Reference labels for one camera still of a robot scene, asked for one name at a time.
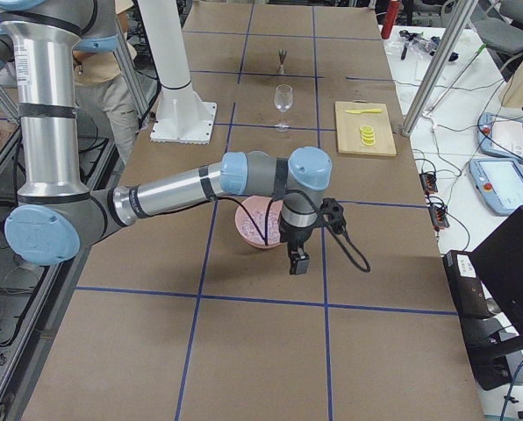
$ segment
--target beige shirt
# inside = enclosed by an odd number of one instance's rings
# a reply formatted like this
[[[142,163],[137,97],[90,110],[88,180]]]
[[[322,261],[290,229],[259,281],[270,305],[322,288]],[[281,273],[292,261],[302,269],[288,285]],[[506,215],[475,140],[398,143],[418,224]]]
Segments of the beige shirt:
[[[133,0],[115,0],[115,12],[117,14],[133,7]],[[137,56],[136,50],[128,44],[129,53],[134,59]],[[75,84],[77,85],[96,85],[107,82],[121,73],[118,61],[113,53],[96,53],[84,60],[81,66],[75,68]]]

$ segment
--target wooden cutting board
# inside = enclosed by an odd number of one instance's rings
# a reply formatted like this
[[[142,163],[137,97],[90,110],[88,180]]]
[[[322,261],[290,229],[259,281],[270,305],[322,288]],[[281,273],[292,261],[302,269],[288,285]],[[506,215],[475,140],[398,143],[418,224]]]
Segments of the wooden cutting board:
[[[348,114],[345,110],[368,110],[380,108],[381,113]],[[383,103],[351,103],[336,101],[335,103],[336,135],[338,151],[359,155],[396,156],[396,147],[386,105]],[[375,145],[366,146],[361,141],[359,128],[370,125],[375,131]]]

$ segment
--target wine glass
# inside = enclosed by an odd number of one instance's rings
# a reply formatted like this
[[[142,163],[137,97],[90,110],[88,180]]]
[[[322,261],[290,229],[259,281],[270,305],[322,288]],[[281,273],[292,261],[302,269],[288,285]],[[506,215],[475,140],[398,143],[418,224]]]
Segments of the wine glass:
[[[273,103],[281,112],[281,121],[276,124],[276,130],[278,132],[287,132],[287,130],[289,130],[289,123],[284,120],[283,113],[293,105],[293,88],[289,85],[277,86]]]

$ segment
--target yellow knife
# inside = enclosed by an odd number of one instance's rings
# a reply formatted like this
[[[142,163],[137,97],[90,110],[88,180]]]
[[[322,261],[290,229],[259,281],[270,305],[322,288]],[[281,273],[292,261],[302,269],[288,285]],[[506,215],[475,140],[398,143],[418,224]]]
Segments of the yellow knife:
[[[345,112],[347,114],[363,114],[363,113],[380,114],[381,112],[383,112],[383,110],[380,108],[369,108],[367,110],[345,110]]]

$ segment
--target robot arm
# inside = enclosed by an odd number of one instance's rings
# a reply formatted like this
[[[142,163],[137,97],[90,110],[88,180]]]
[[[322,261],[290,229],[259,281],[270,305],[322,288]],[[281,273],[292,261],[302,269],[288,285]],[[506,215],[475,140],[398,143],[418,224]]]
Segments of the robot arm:
[[[75,201],[24,203],[6,220],[11,248],[25,260],[51,265],[74,257],[138,219],[225,195],[283,199],[281,241],[288,243],[291,274],[308,268],[304,243],[319,225],[312,206],[322,204],[332,163],[316,147],[297,149],[288,160],[262,152],[226,153],[221,162],[133,187],[90,192]]]
[[[113,5],[113,0],[0,0],[1,26],[14,42],[26,169],[20,206],[4,229],[11,248],[30,262],[51,265],[140,218],[222,195],[271,196],[283,199],[279,225],[291,273],[304,273],[303,246],[320,226],[319,206],[332,168],[318,148],[298,149],[288,160],[226,153],[219,163],[135,187],[90,192],[81,183],[72,51],[115,47],[115,26],[100,22],[115,23]]]

